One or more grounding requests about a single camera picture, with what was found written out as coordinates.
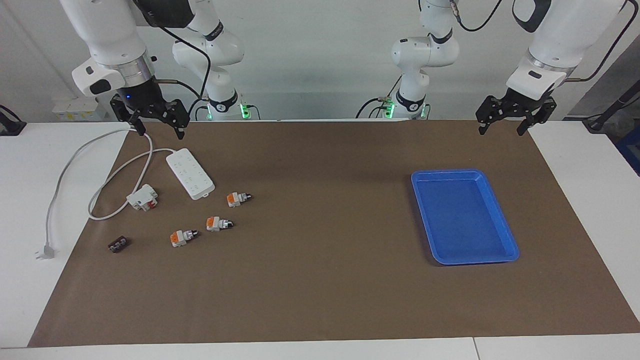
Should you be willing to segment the black tripod stand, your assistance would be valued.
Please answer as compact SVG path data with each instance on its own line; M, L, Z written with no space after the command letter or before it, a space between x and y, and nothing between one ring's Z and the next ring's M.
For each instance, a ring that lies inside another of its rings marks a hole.
M583 119L582 124L590 133L599 133L608 121L618 111L633 105L640 100L640 79L627 89L615 102L601 114L595 114Z

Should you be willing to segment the white red circuit breaker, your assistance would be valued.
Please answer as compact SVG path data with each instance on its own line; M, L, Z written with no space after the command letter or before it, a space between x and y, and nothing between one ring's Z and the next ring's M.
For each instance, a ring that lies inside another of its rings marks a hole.
M127 203L139 211L149 211L154 209L158 204L158 193L148 184L144 184L134 193L126 196Z

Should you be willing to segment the blue plastic tray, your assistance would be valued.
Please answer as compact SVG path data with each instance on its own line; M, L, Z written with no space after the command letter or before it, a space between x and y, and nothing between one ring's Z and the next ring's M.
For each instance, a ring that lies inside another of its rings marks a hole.
M487 176L478 169L410 176L432 257L441 265L507 264L521 253Z

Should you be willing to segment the white power strip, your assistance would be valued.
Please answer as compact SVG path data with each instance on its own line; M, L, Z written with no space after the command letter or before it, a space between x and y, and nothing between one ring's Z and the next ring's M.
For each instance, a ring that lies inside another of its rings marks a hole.
M215 190L212 178L187 148L167 155L166 162L192 200L206 198Z

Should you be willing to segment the blue crate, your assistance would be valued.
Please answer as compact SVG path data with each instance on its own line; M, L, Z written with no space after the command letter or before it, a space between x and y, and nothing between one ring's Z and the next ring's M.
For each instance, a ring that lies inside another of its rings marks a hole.
M615 148L640 177L640 125L617 141Z

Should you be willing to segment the black clamp stand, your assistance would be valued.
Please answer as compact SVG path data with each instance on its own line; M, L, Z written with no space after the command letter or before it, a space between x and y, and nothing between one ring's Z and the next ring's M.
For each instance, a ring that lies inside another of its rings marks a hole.
M15 137L21 134L27 123L5 105L0 104L0 137Z

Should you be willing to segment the brown table mat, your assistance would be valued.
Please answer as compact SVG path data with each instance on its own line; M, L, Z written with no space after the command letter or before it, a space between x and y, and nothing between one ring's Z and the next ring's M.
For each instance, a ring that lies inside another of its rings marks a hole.
M640 333L528 134L500 121L160 123L157 148L192 152L215 191L192 200L164 153L158 206L89 221L30 347ZM510 263L430 254L416 171L487 175L519 248ZM228 194L253 198L229 207ZM210 217L233 228L206 229ZM198 230L173 247L170 235ZM112 253L124 236L130 245Z

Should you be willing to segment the white background box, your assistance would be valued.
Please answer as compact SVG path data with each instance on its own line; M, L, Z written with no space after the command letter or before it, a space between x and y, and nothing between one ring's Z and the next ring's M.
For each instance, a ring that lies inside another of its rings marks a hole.
M60 122L103 122L108 118L105 107L94 97L56 102L51 112Z

